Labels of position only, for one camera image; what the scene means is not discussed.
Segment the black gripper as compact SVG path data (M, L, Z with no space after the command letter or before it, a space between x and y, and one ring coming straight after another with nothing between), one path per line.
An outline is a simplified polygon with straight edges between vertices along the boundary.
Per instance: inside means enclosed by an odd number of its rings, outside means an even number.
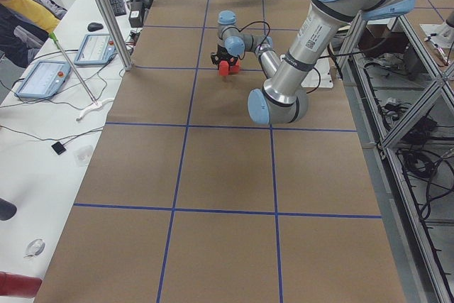
M240 58L238 56L231 55L227 49L221 45L217 45L216 52L210 54L211 62L213 65L219 67L222 62L226 62L229 67L238 64Z

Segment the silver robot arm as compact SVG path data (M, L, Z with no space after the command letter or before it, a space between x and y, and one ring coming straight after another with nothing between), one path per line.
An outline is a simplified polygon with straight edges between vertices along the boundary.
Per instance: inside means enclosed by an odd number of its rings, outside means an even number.
M308 73L338 29L358 13L369 20L394 18L410 12L416 0L311 0L305 22L286 52L279 57L265 35L242 33L236 14L218 15L218 51L237 60L246 52L256 55L266 80L248 96L248 113L256 124L293 123L308 110L309 98L302 87Z

